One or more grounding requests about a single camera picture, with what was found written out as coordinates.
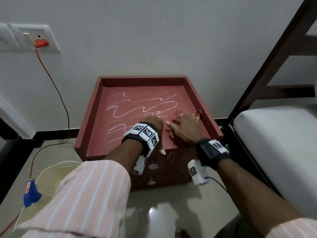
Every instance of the hand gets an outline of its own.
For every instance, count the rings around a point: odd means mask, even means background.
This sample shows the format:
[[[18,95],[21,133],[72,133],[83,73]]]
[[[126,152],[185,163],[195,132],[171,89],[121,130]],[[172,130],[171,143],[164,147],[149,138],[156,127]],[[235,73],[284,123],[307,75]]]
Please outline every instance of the hand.
[[[196,145],[199,140],[204,138],[199,127],[199,117],[196,117],[195,114],[189,113],[181,113],[179,117],[179,127],[172,122],[165,122],[167,126],[172,129],[169,136],[174,140],[179,139],[186,144]]]
[[[156,146],[158,147],[158,150],[160,151],[160,153],[165,155],[166,152],[163,148],[163,143],[162,143],[164,120],[160,116],[157,117],[154,114],[152,114],[151,116],[141,119],[140,122],[149,122],[156,127],[158,131],[158,138],[159,138],[159,142]]]

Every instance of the forearm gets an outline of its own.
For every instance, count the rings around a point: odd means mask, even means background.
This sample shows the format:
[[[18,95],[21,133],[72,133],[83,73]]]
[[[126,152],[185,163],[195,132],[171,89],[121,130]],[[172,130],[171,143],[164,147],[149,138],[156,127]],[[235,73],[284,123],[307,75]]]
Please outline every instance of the forearm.
[[[287,201],[232,160],[220,161],[216,171],[238,210],[261,234],[267,235],[273,227],[301,217]]]
[[[143,150],[143,145],[133,139],[127,139],[114,150],[112,150],[104,160],[113,160],[121,164],[129,174],[132,173],[133,168]]]

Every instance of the black cable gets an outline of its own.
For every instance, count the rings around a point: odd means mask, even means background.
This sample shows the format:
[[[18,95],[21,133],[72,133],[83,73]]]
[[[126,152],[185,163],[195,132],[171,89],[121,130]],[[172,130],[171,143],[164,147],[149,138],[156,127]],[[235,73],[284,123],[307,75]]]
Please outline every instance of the black cable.
[[[222,184],[219,183],[218,180],[216,180],[216,179],[214,179],[214,178],[212,178],[212,177],[205,177],[205,179],[207,179],[207,178],[216,181],[216,182],[221,186],[221,188],[223,188],[223,189],[228,193],[228,191],[226,190],[226,188],[224,188],[224,187],[222,186]]]

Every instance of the orange plug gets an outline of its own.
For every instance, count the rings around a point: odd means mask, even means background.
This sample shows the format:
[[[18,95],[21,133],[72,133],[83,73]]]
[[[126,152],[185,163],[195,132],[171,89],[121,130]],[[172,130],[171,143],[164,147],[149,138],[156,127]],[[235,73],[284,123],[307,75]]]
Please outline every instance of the orange plug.
[[[40,48],[40,47],[47,47],[49,45],[49,42],[44,39],[37,39],[35,41],[34,47]]]

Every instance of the wooden box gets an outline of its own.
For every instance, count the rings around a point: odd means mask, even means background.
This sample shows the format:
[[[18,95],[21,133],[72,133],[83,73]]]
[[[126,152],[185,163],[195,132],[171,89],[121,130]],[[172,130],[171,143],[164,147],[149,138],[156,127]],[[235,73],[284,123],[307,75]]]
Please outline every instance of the wooden box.
[[[201,111],[207,137],[220,140],[222,132],[186,76],[99,77],[75,142],[83,161],[99,160],[121,143],[123,134],[147,115],[175,118],[175,112]],[[195,148],[180,148],[164,125],[166,155],[154,151],[142,175],[131,175],[131,190],[183,184],[191,181],[187,163],[197,159]]]

